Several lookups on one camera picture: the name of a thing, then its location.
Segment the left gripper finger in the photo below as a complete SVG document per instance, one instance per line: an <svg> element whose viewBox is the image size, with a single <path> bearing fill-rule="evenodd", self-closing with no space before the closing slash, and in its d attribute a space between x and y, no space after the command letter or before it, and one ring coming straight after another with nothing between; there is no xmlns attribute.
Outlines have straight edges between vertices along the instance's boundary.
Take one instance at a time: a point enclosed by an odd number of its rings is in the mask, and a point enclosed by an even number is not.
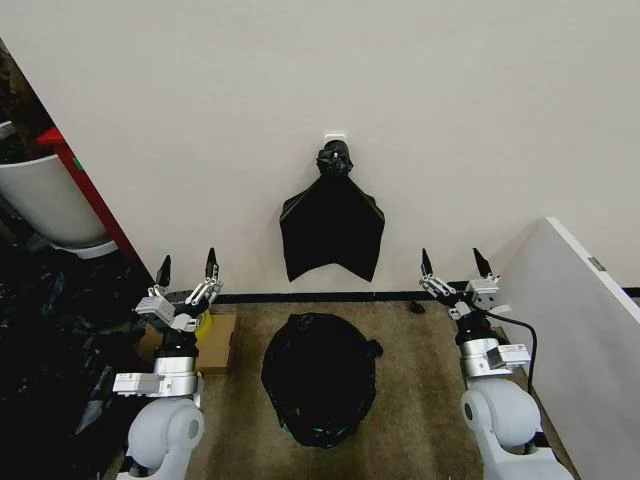
<svg viewBox="0 0 640 480"><path fill-rule="evenodd" d="M171 280L171 256L166 255L159 270L157 271L155 283L148 288L150 297L164 296L168 292Z"/></svg>
<svg viewBox="0 0 640 480"><path fill-rule="evenodd" d="M219 278L219 264L217 262L215 248L209 249L205 264L205 278L184 300L185 305L197 306L205 299L209 305L217 298L223 288L223 282Z"/></svg>

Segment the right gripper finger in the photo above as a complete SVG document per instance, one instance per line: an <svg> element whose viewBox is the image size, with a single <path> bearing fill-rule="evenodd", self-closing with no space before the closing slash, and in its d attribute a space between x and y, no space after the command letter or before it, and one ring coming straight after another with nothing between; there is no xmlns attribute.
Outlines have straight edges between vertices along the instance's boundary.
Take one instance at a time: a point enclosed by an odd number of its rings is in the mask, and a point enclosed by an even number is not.
<svg viewBox="0 0 640 480"><path fill-rule="evenodd" d="M419 285L440 304L452 308L459 300L457 290L434 274L425 249L421 250L421 278Z"/></svg>
<svg viewBox="0 0 640 480"><path fill-rule="evenodd" d="M501 277L493 273L489 261L481 254L477 248L473 248L474 259L479 273L479 278L472 281L476 286L497 286Z"/></svg>

